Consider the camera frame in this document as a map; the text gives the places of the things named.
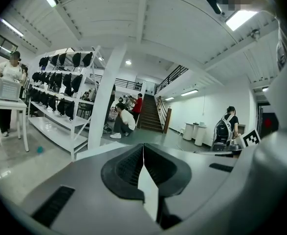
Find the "table leg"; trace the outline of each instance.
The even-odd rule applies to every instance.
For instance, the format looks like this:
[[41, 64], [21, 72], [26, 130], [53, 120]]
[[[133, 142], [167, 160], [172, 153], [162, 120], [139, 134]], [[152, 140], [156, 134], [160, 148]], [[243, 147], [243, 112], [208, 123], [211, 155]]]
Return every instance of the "table leg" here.
[[20, 111], [16, 111], [16, 124], [17, 124], [17, 137], [21, 139], [21, 128], [20, 128]]
[[22, 111], [22, 136], [24, 139], [24, 145], [26, 152], [29, 151], [28, 142], [27, 142], [27, 132], [26, 132], [26, 109]]

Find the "white sneaker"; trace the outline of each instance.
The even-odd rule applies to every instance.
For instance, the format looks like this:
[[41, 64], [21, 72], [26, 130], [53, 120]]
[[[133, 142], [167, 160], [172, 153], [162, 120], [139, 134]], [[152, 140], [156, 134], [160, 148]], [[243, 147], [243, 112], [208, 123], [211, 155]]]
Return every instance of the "white sneaker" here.
[[121, 139], [122, 135], [120, 133], [115, 133], [114, 135], [110, 135], [111, 139]]

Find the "white device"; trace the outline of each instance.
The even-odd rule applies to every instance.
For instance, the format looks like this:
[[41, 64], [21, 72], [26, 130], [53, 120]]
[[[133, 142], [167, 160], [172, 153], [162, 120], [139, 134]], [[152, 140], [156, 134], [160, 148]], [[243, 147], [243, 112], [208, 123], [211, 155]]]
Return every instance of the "white device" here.
[[0, 99], [18, 101], [22, 85], [0, 77]]

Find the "white column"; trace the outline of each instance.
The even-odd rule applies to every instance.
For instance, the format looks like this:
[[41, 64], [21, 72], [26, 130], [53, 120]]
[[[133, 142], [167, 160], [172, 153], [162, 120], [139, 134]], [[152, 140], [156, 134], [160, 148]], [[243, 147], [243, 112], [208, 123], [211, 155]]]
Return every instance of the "white column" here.
[[92, 110], [88, 149], [100, 146], [110, 95], [126, 50], [126, 44], [115, 47], [104, 70]]

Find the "ceiling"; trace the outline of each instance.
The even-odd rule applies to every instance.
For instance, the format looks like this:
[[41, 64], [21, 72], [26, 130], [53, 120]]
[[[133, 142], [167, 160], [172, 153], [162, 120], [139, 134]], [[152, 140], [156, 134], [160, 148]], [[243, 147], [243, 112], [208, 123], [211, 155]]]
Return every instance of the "ceiling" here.
[[[251, 83], [278, 74], [278, 26], [265, 12], [232, 31], [206, 0], [59, 1], [51, 8], [46, 0], [13, 0], [3, 17], [38, 53], [101, 45], [107, 59], [114, 46], [126, 42], [129, 58], [139, 53], [147, 64], [167, 71], [165, 77], [174, 64], [183, 65], [197, 74], [199, 84], [203, 78], [203, 86], [243, 74]], [[266, 34], [244, 45], [254, 29]]]

